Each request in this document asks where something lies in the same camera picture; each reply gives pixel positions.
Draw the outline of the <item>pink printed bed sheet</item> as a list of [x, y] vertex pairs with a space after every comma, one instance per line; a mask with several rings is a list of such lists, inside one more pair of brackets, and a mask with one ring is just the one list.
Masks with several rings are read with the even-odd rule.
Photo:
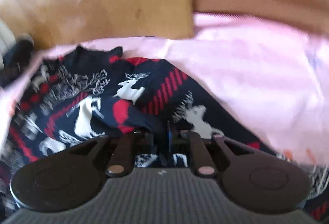
[[196, 36], [104, 38], [92, 50], [161, 58], [241, 124], [294, 161], [328, 164], [328, 38], [253, 17], [195, 15]]

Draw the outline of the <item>navy red reindeer sweater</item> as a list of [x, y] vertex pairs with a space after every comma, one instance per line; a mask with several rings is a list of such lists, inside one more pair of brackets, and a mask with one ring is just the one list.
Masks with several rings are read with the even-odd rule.
[[[1, 223], [328, 223], [328, 167], [276, 153], [193, 78], [123, 48], [44, 60], [17, 103], [1, 157]], [[123, 134], [151, 154], [109, 178]], [[198, 133], [218, 170], [200, 178], [169, 156]]]

